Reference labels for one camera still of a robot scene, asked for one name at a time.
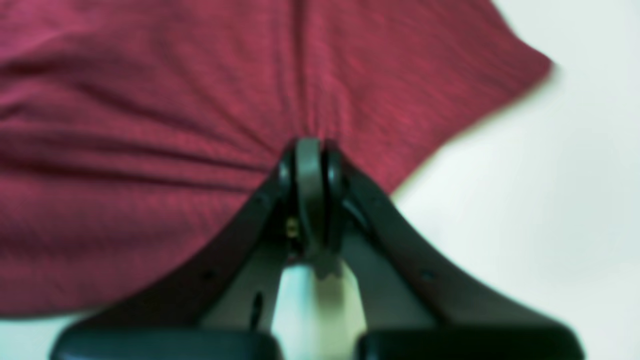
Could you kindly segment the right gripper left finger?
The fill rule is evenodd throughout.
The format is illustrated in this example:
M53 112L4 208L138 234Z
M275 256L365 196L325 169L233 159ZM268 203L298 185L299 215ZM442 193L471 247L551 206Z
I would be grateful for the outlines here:
M313 140L286 148L222 231L176 271L69 326L52 360L281 360L271 333L286 264L313 250L300 182Z

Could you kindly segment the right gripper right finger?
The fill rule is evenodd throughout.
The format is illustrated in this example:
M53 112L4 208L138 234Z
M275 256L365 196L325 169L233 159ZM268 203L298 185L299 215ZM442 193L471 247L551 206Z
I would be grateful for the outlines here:
M582 360L562 323L491 289L429 244L333 143L312 142L312 257L358 281L357 360Z

